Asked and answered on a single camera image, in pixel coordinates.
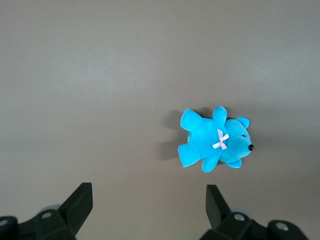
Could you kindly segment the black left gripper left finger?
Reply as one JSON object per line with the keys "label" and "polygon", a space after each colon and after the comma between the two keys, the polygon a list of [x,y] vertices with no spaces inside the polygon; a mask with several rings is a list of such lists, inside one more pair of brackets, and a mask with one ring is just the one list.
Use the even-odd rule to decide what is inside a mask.
{"label": "black left gripper left finger", "polygon": [[43,210],[23,223],[18,223],[15,216],[1,216],[0,238],[2,240],[75,240],[92,209],[92,183],[83,182],[58,209]]}

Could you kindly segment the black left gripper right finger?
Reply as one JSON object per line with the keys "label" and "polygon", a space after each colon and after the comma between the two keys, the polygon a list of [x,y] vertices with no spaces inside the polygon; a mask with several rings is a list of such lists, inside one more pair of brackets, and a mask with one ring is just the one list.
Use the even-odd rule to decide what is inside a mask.
{"label": "black left gripper right finger", "polygon": [[202,240],[308,240],[291,222],[276,219],[262,226],[247,214],[232,211],[214,184],[206,186],[205,210],[211,229]]}

